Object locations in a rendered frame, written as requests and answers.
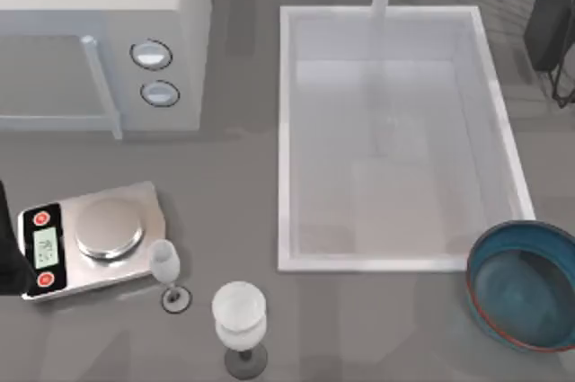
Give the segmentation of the blue bowl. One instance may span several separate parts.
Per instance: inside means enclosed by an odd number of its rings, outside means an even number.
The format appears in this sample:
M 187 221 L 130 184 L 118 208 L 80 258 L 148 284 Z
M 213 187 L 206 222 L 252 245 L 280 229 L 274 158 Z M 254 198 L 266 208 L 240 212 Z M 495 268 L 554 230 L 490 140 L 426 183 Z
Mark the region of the blue bowl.
M 487 229 L 465 267 L 470 312 L 488 336 L 519 351 L 575 351 L 575 235 L 546 222 Z

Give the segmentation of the white sink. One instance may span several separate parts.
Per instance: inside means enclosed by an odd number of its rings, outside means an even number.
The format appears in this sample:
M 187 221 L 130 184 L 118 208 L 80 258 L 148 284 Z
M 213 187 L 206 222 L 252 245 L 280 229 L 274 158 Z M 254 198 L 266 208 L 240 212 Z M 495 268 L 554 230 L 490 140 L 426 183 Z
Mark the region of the white sink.
M 278 268 L 463 271 L 535 211 L 480 9 L 279 11 Z

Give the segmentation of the microwave oven door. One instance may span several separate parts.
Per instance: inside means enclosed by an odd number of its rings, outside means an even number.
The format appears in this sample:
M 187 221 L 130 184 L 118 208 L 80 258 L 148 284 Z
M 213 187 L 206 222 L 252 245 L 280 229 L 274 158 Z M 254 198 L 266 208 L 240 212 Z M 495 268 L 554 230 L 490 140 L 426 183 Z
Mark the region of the microwave oven door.
M 0 132 L 109 131 L 119 108 L 91 35 L 0 35 Z

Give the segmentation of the silver kitchen scale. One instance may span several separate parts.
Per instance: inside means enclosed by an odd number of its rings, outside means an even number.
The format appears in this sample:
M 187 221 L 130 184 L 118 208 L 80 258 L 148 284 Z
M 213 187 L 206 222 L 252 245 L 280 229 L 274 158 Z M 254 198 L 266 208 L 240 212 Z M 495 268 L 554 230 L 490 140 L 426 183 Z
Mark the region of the silver kitchen scale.
M 27 301 L 74 295 L 150 275 L 148 248 L 166 235 L 151 182 L 88 193 L 22 211 L 17 242 L 31 265 Z

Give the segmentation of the small microwave knob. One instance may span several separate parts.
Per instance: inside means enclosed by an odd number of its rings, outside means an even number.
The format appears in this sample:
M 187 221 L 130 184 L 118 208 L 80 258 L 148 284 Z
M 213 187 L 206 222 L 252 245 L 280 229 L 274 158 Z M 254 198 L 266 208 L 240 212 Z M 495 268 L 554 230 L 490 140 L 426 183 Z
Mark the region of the small microwave knob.
M 140 87 L 141 98 L 155 108 L 170 108 L 181 98 L 178 88 L 164 80 L 156 80 Z

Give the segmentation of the wide clear wine glass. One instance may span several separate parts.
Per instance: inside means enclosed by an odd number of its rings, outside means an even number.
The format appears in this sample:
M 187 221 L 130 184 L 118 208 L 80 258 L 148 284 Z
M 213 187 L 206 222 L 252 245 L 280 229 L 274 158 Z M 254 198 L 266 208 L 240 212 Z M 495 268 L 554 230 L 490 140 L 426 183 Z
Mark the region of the wide clear wine glass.
M 250 282 L 231 281 L 215 293 L 211 310 L 217 338 L 226 348 L 227 372 L 240 381 L 257 378 L 268 364 L 262 343 L 268 331 L 264 294 Z

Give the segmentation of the narrow clear wine glass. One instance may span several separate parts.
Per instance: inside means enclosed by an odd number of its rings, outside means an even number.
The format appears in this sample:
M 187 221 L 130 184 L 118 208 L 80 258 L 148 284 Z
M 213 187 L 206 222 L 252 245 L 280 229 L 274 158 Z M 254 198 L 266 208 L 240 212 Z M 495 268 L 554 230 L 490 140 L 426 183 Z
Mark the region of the narrow clear wine glass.
M 149 247 L 149 268 L 154 278 L 164 286 L 161 306 L 165 312 L 176 315 L 186 311 L 192 302 L 191 292 L 178 284 L 181 260 L 173 243 L 155 240 Z

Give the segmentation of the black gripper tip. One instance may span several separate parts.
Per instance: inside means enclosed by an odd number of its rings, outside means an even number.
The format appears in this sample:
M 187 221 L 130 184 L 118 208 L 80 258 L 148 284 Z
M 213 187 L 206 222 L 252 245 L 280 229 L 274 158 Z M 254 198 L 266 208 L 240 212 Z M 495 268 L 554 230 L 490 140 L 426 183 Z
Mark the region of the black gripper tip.
M 20 251 L 5 194 L 0 180 L 0 296 L 27 294 L 33 271 Z

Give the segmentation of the large microwave knob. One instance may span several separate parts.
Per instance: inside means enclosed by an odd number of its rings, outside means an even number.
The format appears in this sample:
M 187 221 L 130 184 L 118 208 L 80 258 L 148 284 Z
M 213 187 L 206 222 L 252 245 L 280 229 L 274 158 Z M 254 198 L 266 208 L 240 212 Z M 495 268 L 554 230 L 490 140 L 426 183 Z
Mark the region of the large microwave knob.
M 145 40 L 130 46 L 129 55 L 139 67 L 149 71 L 167 68 L 173 61 L 170 48 L 159 40 Z

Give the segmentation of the pale microwave oven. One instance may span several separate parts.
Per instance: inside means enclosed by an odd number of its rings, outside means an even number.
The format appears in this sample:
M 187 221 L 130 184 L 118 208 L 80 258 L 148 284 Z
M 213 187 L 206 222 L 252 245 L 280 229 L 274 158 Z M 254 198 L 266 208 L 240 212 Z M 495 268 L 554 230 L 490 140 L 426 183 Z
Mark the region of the pale microwave oven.
M 195 131 L 200 125 L 212 0 L 0 0 L 0 35 L 91 35 L 127 132 Z M 172 51 L 159 71 L 137 66 L 130 46 L 159 40 Z M 164 80 L 180 91 L 170 108 L 140 96 Z

